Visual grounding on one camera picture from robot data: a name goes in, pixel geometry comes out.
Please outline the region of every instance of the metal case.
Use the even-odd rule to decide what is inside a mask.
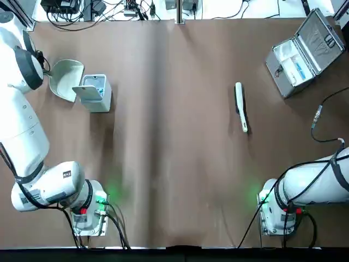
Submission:
[[[310,12],[298,31],[270,51],[266,65],[284,98],[307,87],[345,50],[319,8]]]

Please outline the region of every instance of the brown tablecloth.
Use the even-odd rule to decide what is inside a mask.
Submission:
[[[322,99],[349,83],[342,55],[307,90],[283,100],[264,60],[272,45],[292,36],[303,19],[106,22],[80,32],[38,24],[32,37],[51,66],[64,58],[85,74],[106,74],[112,110],[90,114],[79,102],[43,86],[28,100],[51,143],[46,165],[76,160],[123,210],[132,246],[238,245],[265,181],[288,166],[334,152],[310,137]],[[233,86],[245,88],[252,134],[242,132]],[[348,93],[323,109],[316,135],[349,141]],[[72,246],[58,211],[19,213],[11,205],[14,180],[0,164],[1,247]],[[346,205],[310,207],[317,246],[348,246]],[[290,246],[311,241],[303,222]],[[279,237],[263,245],[280,246]],[[244,246],[258,247],[257,221]],[[110,223],[92,246],[119,245]]]

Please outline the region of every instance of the black cable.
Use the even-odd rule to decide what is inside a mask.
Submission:
[[[326,168],[328,168],[330,165],[330,162],[328,162],[324,168],[317,174],[317,176],[309,183],[309,185],[307,185],[306,188],[304,188],[299,194],[297,194],[296,196],[294,196],[293,198],[291,198],[288,202],[293,202],[294,199],[300,197],[301,195],[303,195],[317,180],[318,178],[325,172]]]
[[[83,17],[83,12],[84,12],[91,4],[93,4],[94,2],[103,2],[103,3],[109,4],[109,5],[114,5],[114,7],[106,13],[106,14],[108,14],[108,13],[110,13],[111,11],[114,11],[120,4],[122,4],[123,1],[121,0],[120,2],[118,2],[118,3],[116,3],[116,4],[111,4],[111,3],[108,3],[108,2],[106,2],[106,1],[104,1],[104,0],[93,0],[93,1],[90,2],[89,5],[87,5],[87,6],[83,9],[83,11],[80,12],[80,15],[79,15],[78,17],[76,17],[71,23],[68,23],[68,24],[65,24],[65,25],[58,25],[58,24],[54,23],[54,22],[49,18],[49,9],[48,9],[47,12],[46,12],[46,17],[47,17],[48,21],[49,21],[53,26],[55,26],[56,28],[59,28],[59,29],[61,29],[61,30],[64,30],[64,31],[77,32],[77,31],[82,31],[82,30],[85,30],[85,29],[89,29],[89,28],[95,26],[96,24],[98,24],[99,22],[106,21],[107,19],[110,18],[110,16],[109,16],[108,18],[104,19],[104,20],[101,20],[101,17],[100,17],[94,24],[92,24],[91,26],[84,27],[84,28],[79,28],[79,29],[67,29],[67,28],[64,28],[64,27],[71,26],[71,25],[73,25],[74,23],[78,22],[78,20],[79,20],[80,18]]]
[[[153,1],[152,1],[151,4],[148,4],[147,1],[144,1],[144,2],[145,2],[150,8],[152,8],[152,5],[154,4]],[[159,20],[161,20],[161,18],[157,15],[156,12],[154,12],[154,15],[155,15]]]
[[[119,235],[120,235],[120,241],[121,241],[121,245],[124,245],[127,249],[131,250],[130,245],[128,244],[128,242],[125,240],[124,235],[121,232],[121,228],[119,223],[115,220],[115,218],[113,218],[110,214],[107,213],[107,216],[110,220],[113,221],[114,225],[116,226],[117,230],[119,231]]]
[[[261,245],[261,248],[263,248],[261,226],[262,226],[261,225],[261,216],[260,216],[260,214],[258,214],[258,228],[259,228],[259,233],[260,233],[260,245]]]
[[[120,5],[121,3],[122,3],[122,1],[120,1],[119,3],[117,3],[117,4],[116,4],[111,10],[109,10],[106,14],[108,14],[108,13],[110,13],[111,11],[115,10],[115,8],[116,8],[118,5]],[[69,31],[69,32],[77,32],[77,31],[86,30],[86,29],[89,29],[89,28],[91,28],[91,27],[94,27],[94,26],[97,25],[99,22],[106,21],[106,19],[111,18],[111,16],[108,16],[106,19],[101,20],[101,18],[102,18],[102,16],[101,16],[95,23],[93,23],[93,24],[90,25],[90,26],[87,26],[87,27],[84,27],[84,28],[79,28],[79,29],[67,29],[67,28],[61,27],[61,25],[57,25],[57,24],[53,23],[53,22],[50,20],[50,18],[49,18],[48,12],[46,12],[46,17],[47,17],[47,19],[53,24],[53,26],[55,26],[55,27],[57,27],[57,28],[59,28],[59,29],[61,29],[61,30],[64,30],[64,31]]]
[[[44,58],[45,62],[47,63],[47,65],[49,66],[48,70],[44,69],[44,74],[47,74],[47,73],[49,73],[51,71],[51,65],[50,65],[50,63],[47,61],[47,59],[45,57],[43,57],[43,58]]]
[[[239,9],[239,11],[236,14],[231,15],[231,16],[227,16],[227,17],[219,17],[218,16],[218,17],[214,17],[214,18],[211,18],[211,19],[229,19],[229,18],[233,18],[233,17],[237,16],[240,13],[240,11],[241,11],[242,6],[244,5],[244,2],[247,2],[247,1],[246,0],[242,0],[241,5],[240,5],[240,9]]]
[[[276,15],[271,15],[271,16],[268,16],[266,18],[272,18],[272,17],[275,17],[275,16],[280,16],[280,4],[279,4],[279,0],[278,0],[278,13]]]
[[[316,221],[315,218],[308,212],[304,212],[304,215],[309,217],[311,223],[312,223],[312,240],[310,242],[310,245],[308,246],[309,248],[313,248],[316,240],[317,240],[317,225],[316,225]]]
[[[241,18],[244,16],[246,10],[248,9],[248,7],[250,6],[250,1],[245,1],[247,2],[247,7],[245,8],[245,10],[242,12]]]
[[[283,248],[286,248],[286,224],[287,224],[287,219],[288,219],[288,209],[290,208],[290,206],[287,206],[287,209],[286,209],[286,214],[285,214],[285,222],[284,222],[284,232],[283,232],[283,235],[284,235],[284,244],[283,244]]]
[[[318,121],[318,119],[319,119],[319,117],[320,117],[321,110],[322,110],[322,107],[323,107],[324,103],[325,103],[329,98],[331,98],[331,97],[335,96],[336,94],[339,94],[339,93],[341,93],[341,92],[343,92],[343,91],[346,91],[346,90],[348,90],[348,89],[349,89],[349,87],[345,87],[345,88],[343,88],[343,89],[341,89],[341,90],[339,90],[339,91],[337,91],[337,92],[334,92],[333,94],[330,94],[330,95],[327,96],[327,97],[322,101],[322,103],[319,105],[319,107],[318,107],[318,109],[317,109],[317,111],[316,111],[316,113],[315,113],[314,119],[313,119],[313,121],[312,121],[311,131],[310,131],[310,135],[311,135],[311,137],[312,137],[315,141],[320,142],[320,143],[327,143],[327,142],[333,142],[333,141],[338,141],[338,140],[340,141],[340,140],[341,140],[341,139],[339,139],[339,138],[332,138],[332,139],[326,139],[326,140],[317,139],[316,137],[314,137],[313,130],[314,130],[315,125],[316,125],[316,123],[317,123],[317,121]]]

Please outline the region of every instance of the electronic equipment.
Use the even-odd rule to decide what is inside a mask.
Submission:
[[[80,2],[80,0],[41,0],[41,6],[49,13],[77,14]]]
[[[183,0],[183,10],[192,10],[192,5],[196,3],[198,5],[198,0]],[[176,0],[165,0],[166,10],[175,9],[177,7]]]

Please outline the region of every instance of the white robotic arm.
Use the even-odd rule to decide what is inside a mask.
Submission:
[[[337,158],[348,155],[349,148],[346,148],[338,154]],[[317,161],[331,158],[332,156],[329,156]],[[263,234],[283,235],[284,228],[285,234],[292,233],[296,224],[296,207],[349,201],[349,158],[338,160],[337,164],[340,174],[338,172],[335,174],[331,165],[324,169],[327,165],[324,161],[324,163],[304,164],[290,169],[280,181],[268,180],[263,190],[257,195],[258,204],[262,205],[260,219]],[[291,209],[288,205],[290,202],[293,207]]]
[[[19,211],[38,209],[33,201],[44,206],[60,203],[71,209],[77,235],[105,235],[107,219],[100,212],[107,208],[101,204],[107,195],[100,183],[85,180],[77,162],[44,165],[50,144],[23,95],[41,86],[43,69],[27,32],[12,33],[9,23],[0,15],[0,143],[15,170],[12,203]]]

